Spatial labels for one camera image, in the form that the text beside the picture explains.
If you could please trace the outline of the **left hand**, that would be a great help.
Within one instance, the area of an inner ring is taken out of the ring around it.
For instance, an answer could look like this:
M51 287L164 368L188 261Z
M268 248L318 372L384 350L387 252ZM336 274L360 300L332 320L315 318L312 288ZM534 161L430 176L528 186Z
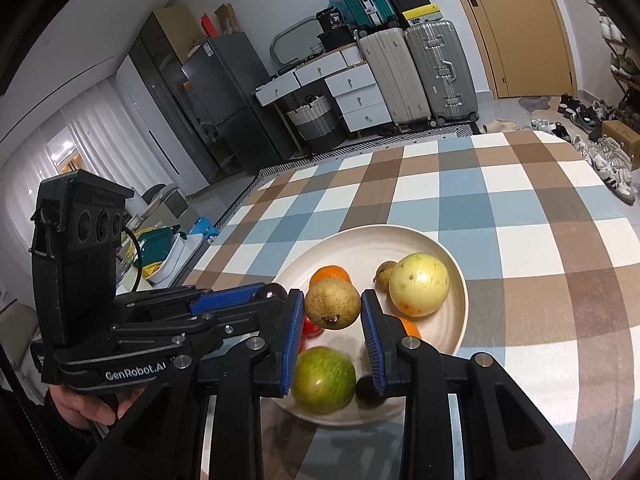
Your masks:
M138 397L144 393L144 388L132 390L126 399L121 400L116 410L110 408L104 401L95 396L83 396L73 392L66 385L50 385L48 387L51 399L66 422L78 429L87 429L89 422L97 422L104 426L112 426L117 419L122 419Z

